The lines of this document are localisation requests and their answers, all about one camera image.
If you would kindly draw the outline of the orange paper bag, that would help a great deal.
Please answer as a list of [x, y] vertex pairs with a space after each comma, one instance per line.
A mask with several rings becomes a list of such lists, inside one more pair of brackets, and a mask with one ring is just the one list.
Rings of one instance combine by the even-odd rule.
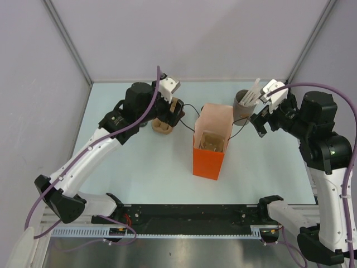
[[232, 106], [204, 104], [194, 128], [193, 175], [218, 180], [232, 128]]

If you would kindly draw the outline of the brown pulp cup carrier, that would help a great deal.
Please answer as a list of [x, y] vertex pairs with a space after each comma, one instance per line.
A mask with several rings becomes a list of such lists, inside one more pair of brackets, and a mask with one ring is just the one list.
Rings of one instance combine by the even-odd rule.
[[[173, 97], [169, 109], [169, 115], [174, 115], [175, 118], [181, 119], [185, 115], [183, 105], [184, 103], [181, 99]], [[172, 127], [167, 122], [163, 122], [159, 118], [155, 118], [151, 122], [151, 127], [155, 132], [168, 135], [173, 131], [175, 126]]]
[[204, 131], [199, 143], [199, 149], [213, 152], [223, 152], [224, 137], [211, 131]]

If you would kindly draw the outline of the grey straw holder cup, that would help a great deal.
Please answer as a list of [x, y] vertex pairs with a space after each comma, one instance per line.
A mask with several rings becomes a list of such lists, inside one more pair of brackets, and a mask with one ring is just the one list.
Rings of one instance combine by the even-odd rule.
[[233, 117], [236, 126], [245, 126], [249, 123], [247, 119], [253, 114], [256, 103], [252, 106], [246, 107], [240, 104], [242, 98], [246, 95], [248, 90], [240, 90], [236, 93], [233, 102]]

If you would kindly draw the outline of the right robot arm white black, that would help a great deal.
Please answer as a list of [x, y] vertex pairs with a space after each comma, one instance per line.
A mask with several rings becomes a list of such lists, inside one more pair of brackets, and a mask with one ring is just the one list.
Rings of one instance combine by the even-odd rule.
[[312, 91], [304, 95], [300, 106], [291, 93], [275, 109], [265, 106], [250, 122], [263, 137], [267, 131], [284, 130], [299, 141], [299, 151], [315, 185], [319, 206], [318, 223], [293, 209], [283, 198], [261, 198], [258, 219], [264, 224], [277, 221], [296, 238], [299, 249], [311, 262], [333, 266], [345, 259], [356, 260], [349, 244], [356, 246], [354, 221], [346, 223], [344, 201], [351, 204], [351, 190], [344, 184], [353, 156], [350, 142], [334, 132], [337, 104], [332, 95]]

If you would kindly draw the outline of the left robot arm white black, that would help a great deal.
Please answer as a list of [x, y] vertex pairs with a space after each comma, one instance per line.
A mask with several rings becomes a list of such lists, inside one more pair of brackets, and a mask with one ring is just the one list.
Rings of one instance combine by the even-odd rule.
[[90, 140], [69, 162], [49, 177], [36, 178], [42, 200], [60, 221], [71, 223], [82, 215], [101, 215], [111, 223], [122, 219], [121, 203], [113, 194], [84, 194], [79, 190], [109, 153], [139, 132], [141, 124], [157, 118], [171, 127], [177, 125], [185, 114], [183, 101], [173, 97], [179, 87], [180, 82], [171, 77], [151, 84], [133, 83], [125, 98], [104, 116]]

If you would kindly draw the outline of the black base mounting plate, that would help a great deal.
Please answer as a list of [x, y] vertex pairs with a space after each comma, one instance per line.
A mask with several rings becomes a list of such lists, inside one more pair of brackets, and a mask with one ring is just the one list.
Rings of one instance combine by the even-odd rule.
[[243, 229], [251, 226], [276, 226], [256, 205], [245, 204], [131, 204], [121, 205], [109, 218], [115, 221], [131, 219], [136, 231], [167, 230], [180, 231], [185, 228], [194, 231], [219, 229]]

